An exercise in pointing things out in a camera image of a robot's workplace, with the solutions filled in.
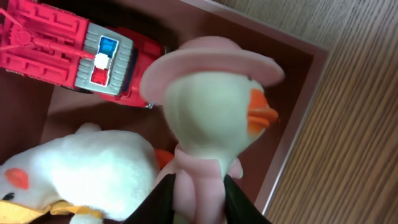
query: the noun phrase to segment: orange beak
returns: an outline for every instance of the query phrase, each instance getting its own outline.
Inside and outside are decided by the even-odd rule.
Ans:
[[[269,107],[264,93],[252,89],[248,106],[248,133],[258,136],[264,128],[268,128],[269,124],[277,119],[278,112]]]

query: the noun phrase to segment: wooden box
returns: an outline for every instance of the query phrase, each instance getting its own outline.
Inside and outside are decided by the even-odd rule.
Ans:
[[[240,155],[244,177],[238,184],[264,213],[290,149],[316,90],[327,51],[230,8],[207,0],[43,0],[103,26],[137,30],[176,49],[203,35],[220,35],[243,49],[272,57],[286,79],[266,89],[280,115],[248,150]],[[173,150],[175,140],[159,109],[129,108],[96,95],[75,93],[0,70],[0,163],[51,139],[73,133],[84,122],[103,129],[140,133],[156,148]],[[42,218],[37,223],[67,222]]]

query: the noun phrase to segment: red toy truck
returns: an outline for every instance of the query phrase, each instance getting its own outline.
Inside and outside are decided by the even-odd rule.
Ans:
[[[166,48],[133,30],[105,28],[46,4],[9,0],[0,67],[108,101],[151,108],[139,95],[145,69]]]

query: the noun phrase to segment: toy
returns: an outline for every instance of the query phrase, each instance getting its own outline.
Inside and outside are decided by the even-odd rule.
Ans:
[[[140,97],[139,83],[165,53],[160,43],[30,0],[9,0],[0,14],[0,67],[122,105],[153,106]]]
[[[0,223],[29,223],[48,211],[76,213],[76,224],[123,221],[158,173],[155,151],[143,137],[87,123],[0,166]]]
[[[262,86],[283,78],[272,59],[222,37],[188,41],[155,61],[141,94],[163,105],[179,145],[125,223],[269,223],[231,177],[243,175],[237,156],[278,117]]]

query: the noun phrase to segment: wood grain surface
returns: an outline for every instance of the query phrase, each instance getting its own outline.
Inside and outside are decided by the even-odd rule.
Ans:
[[[218,1],[331,52],[267,218],[398,223],[398,1]]]

